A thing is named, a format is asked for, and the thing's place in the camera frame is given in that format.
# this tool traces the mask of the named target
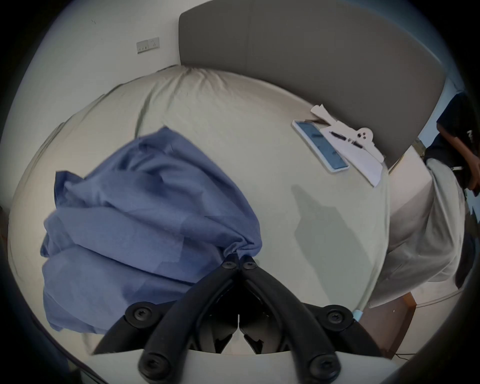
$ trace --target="mattress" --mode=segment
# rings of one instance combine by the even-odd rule
[[[170,67],[101,96],[55,128],[17,187],[9,263],[33,313],[81,361],[101,335],[50,328],[42,302],[43,221],[55,209],[57,170],[85,176],[137,136],[168,126],[236,183],[256,213],[259,265],[301,301],[363,309],[388,245],[384,166],[373,188],[354,168],[330,174],[291,127],[312,105],[271,84],[228,72]]]

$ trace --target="wall socket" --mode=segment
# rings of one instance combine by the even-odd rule
[[[137,53],[149,51],[160,47],[160,38],[154,37],[148,40],[142,40],[137,43]]]

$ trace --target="paper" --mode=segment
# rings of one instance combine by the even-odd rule
[[[371,185],[376,187],[380,182],[382,176],[382,164],[380,164],[372,155],[370,155],[365,149],[354,146],[347,140],[341,140],[334,137],[330,132],[342,134],[346,136],[346,133],[351,128],[341,121],[337,121],[331,127],[321,128],[320,132],[325,139],[332,145],[337,152],[345,157],[356,169],[366,177]]]
[[[335,125],[336,123],[336,120],[328,113],[323,104],[314,106],[310,112],[324,120],[329,125]],[[363,148],[375,159],[377,159],[378,162],[384,162],[385,157],[373,143],[373,132],[370,128],[360,128],[359,130],[355,130],[345,124],[344,128],[345,129],[343,130],[342,135],[344,135],[347,139],[352,139],[353,141],[358,140],[360,144],[363,145]]]

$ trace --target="white bed sheet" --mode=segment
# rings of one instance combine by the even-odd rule
[[[238,185],[260,221],[262,268],[301,301],[363,309],[388,244],[386,168],[373,188],[354,168],[329,174],[292,129],[312,105],[247,77],[181,66],[114,88],[57,127],[16,190],[9,262],[28,305],[53,337],[85,361],[101,339],[56,332],[42,302],[43,221],[55,209],[57,170],[85,176],[137,135],[178,131]]]

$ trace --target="blue screen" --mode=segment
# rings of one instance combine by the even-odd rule
[[[312,140],[322,155],[324,155],[333,169],[345,168],[347,166],[335,148],[332,147],[328,140],[325,139],[312,123],[297,121],[297,124],[309,139]]]

